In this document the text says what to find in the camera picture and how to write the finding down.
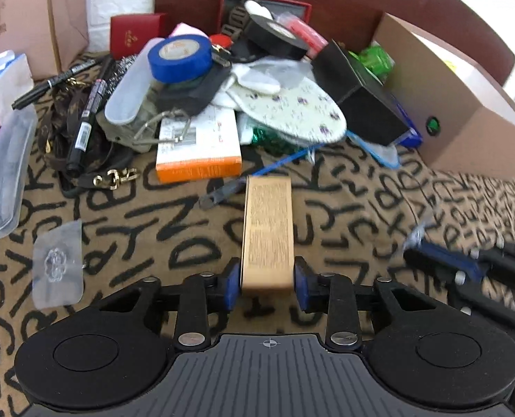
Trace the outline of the frosted plastic tube case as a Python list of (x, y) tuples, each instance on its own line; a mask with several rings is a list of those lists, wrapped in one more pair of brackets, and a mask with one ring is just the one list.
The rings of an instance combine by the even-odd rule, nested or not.
[(154, 38), (145, 44), (141, 53), (129, 67), (124, 77), (109, 97), (105, 117), (113, 125), (127, 125), (134, 121), (148, 89), (153, 82), (153, 74), (148, 60), (151, 49), (163, 38)]

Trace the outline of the orange white box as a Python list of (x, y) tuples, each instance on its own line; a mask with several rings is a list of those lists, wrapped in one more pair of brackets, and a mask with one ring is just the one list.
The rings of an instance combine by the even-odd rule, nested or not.
[(189, 121), (161, 121), (156, 157), (161, 183), (233, 177), (241, 174), (241, 169), (234, 110), (210, 105)]

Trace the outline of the green plastic toy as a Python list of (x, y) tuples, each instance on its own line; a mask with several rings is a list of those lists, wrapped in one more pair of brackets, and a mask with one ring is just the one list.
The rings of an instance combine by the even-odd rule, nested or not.
[(370, 44), (369, 47), (362, 50), (359, 54), (355, 54), (352, 51), (350, 51), (349, 54), (357, 59), (382, 83), (387, 80), (394, 69), (394, 59), (376, 42)]

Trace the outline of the small red jewelry box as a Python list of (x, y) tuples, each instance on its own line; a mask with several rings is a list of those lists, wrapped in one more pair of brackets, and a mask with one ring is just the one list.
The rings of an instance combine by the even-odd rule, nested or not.
[(110, 18), (109, 50), (115, 60), (137, 55), (154, 38), (167, 32), (166, 13), (134, 13)]

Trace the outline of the blue medicine box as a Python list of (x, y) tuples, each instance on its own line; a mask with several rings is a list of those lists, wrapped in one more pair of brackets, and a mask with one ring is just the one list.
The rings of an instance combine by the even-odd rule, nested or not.
[(413, 123), (413, 121), (408, 116), (407, 112), (404, 110), (404, 108), (398, 102), (396, 97), (392, 96), (392, 99), (393, 99), (395, 105), (397, 106), (397, 108), (399, 109), (402, 119), (405, 121), (405, 123), (409, 127), (408, 134), (406, 134), (406, 137), (400, 141), (400, 145), (403, 147), (406, 147), (408, 149), (417, 149), (423, 143), (423, 137), (417, 130), (416, 125)]

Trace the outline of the letter pattern table cloth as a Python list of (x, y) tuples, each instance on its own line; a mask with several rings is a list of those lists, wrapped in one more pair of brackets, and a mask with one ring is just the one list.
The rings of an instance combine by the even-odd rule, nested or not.
[[(435, 171), (406, 148), (399, 158), (400, 167), (391, 170), (344, 141), (319, 150), (314, 162), (282, 167), (292, 181), (295, 251), (318, 271), (363, 284), (391, 273), (443, 299), (445, 291), (432, 279), (400, 268), (397, 252), (405, 236), (435, 207), (427, 231), (433, 242), (452, 250), (489, 246), (498, 237), (515, 242), (515, 179)], [(163, 185), (155, 162), (154, 154), (142, 154), (133, 182), (67, 199), (42, 155), (31, 154), (19, 225), (0, 239), (0, 416), (27, 409), (13, 371), (19, 345), (74, 312), (34, 307), (31, 258), (39, 235), (81, 221), (86, 305), (148, 275), (179, 283), (239, 255), (243, 196), (203, 210), (198, 199), (221, 181)]]

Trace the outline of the gold rectangular box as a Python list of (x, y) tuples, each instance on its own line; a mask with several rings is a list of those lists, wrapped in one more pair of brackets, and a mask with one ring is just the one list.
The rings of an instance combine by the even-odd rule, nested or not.
[(246, 184), (241, 250), (241, 290), (293, 287), (294, 231), (291, 179), (252, 177)]

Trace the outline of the black electrical tape roll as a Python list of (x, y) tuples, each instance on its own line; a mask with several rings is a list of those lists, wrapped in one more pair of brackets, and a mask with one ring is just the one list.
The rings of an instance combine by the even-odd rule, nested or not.
[(263, 16), (251, 15), (243, 32), (249, 41), (274, 57), (300, 60), (309, 50), (308, 44), (300, 37)]

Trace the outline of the brown cardboard storage box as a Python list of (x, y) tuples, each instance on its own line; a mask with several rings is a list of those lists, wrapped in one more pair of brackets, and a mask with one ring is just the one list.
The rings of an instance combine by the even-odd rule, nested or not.
[(373, 40), (394, 61), (385, 86), (422, 135), (429, 167), (515, 178), (515, 102), (480, 64), (390, 14)]

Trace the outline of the clear plastic case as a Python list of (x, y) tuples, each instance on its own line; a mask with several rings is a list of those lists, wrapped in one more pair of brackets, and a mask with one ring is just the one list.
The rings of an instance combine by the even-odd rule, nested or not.
[(14, 110), (0, 128), (0, 239), (19, 224), (37, 123), (36, 110), (30, 105)]

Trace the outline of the brown paper shopping bag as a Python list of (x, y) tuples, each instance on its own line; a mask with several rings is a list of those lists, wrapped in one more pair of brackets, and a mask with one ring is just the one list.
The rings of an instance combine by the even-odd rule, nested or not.
[(24, 54), (36, 80), (67, 70), (88, 44), (86, 0), (0, 0), (0, 53)]

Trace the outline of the blue tape roll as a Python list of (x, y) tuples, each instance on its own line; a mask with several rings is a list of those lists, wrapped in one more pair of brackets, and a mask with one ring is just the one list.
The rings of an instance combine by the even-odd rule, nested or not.
[(148, 53), (152, 76), (164, 84), (178, 84), (197, 79), (213, 65), (209, 38), (194, 34), (167, 38)]

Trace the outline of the black marker pen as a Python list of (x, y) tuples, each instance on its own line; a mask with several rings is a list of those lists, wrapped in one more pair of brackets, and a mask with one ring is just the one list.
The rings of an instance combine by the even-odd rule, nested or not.
[(108, 74), (109, 70), (114, 66), (115, 60), (111, 55), (107, 55), (99, 59), (89, 59), (88, 61), (73, 66), (71, 69), (64, 73), (56, 75), (47, 79), (43, 83), (40, 83), (29, 92), (25, 93), (11, 104), (12, 110), (21, 110), (25, 107), (35, 104), (43, 95), (45, 95), (50, 89), (56, 88), (56, 86), (64, 83), (70, 78), (77, 76), (79, 73), (83, 73), (87, 70), (92, 69), (96, 65), (101, 65), (100, 73), (102, 75), (97, 79), (97, 85), (95, 86), (96, 96), (99, 98), (97, 103), (99, 104), (103, 99), (106, 92), (106, 86), (103, 84), (103, 79)]

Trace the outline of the red open gift box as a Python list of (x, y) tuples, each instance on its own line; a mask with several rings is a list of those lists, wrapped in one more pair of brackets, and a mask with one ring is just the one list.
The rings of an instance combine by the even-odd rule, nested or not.
[(294, 39), (294, 25), (308, 24), (311, 12), (309, 3), (295, 0), (220, 0), (217, 31), (237, 39), (250, 21), (261, 17), (273, 30)]

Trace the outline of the black marker with barcode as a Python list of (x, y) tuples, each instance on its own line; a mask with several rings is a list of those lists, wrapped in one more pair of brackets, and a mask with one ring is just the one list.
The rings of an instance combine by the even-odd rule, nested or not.
[[(109, 70), (106, 77), (103, 79), (103, 84), (106, 86), (106, 90), (108, 86), (109, 73), (111, 72), (111, 69)], [(69, 150), (69, 154), (67, 157), (66, 172), (72, 178), (79, 177), (81, 174), (83, 174), (83, 171), (85, 169), (85, 167), (83, 166), (83, 158), (89, 145), (90, 137), (92, 134), (92, 126), (95, 122), (95, 116), (103, 101), (102, 99), (99, 104), (97, 103), (99, 98), (95, 95), (96, 91), (94, 90), (95, 86), (97, 85), (97, 79), (101, 75), (102, 73), (100, 73), (99, 70), (99, 74), (92, 85), (92, 89), (86, 102), (86, 106), (81, 112), (79, 126), (76, 130), (74, 142)]]

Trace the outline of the clear adhesive hook pad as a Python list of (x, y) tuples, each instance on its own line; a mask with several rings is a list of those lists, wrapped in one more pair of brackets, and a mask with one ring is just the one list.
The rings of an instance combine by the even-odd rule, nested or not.
[(77, 304), (83, 293), (82, 222), (74, 220), (36, 240), (32, 300), (36, 309), (43, 310)]

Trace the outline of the floral white insole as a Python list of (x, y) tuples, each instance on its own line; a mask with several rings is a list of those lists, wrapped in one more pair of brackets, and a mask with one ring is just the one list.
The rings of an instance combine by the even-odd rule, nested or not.
[(234, 84), (226, 93), (258, 123), (304, 144), (336, 143), (347, 122), (333, 98), (309, 78), (268, 95)]

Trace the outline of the black product box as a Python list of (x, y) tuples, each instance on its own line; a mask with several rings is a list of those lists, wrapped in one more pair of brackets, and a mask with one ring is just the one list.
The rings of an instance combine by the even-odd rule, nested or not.
[(311, 64), (317, 84), (338, 104), (350, 132), (382, 146), (406, 138), (410, 127), (395, 98), (335, 41), (330, 41)]

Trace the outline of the pink plastic item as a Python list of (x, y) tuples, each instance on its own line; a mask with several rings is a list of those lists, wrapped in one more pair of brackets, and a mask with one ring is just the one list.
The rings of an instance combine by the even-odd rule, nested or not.
[(208, 38), (207, 34), (205, 32), (203, 32), (201, 29), (196, 28), (191, 25), (188, 25), (188, 24), (185, 24), (185, 23), (177, 24), (174, 27), (171, 34), (169, 35), (169, 37), (174, 38), (174, 37), (182, 36), (182, 35), (196, 35), (196, 36)]

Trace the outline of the blue tissue pack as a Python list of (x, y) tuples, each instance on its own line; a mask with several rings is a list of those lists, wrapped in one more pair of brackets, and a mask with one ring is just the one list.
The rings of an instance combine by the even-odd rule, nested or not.
[(0, 126), (13, 111), (13, 102), (33, 89), (33, 86), (27, 56), (17, 55), (13, 50), (0, 53)]

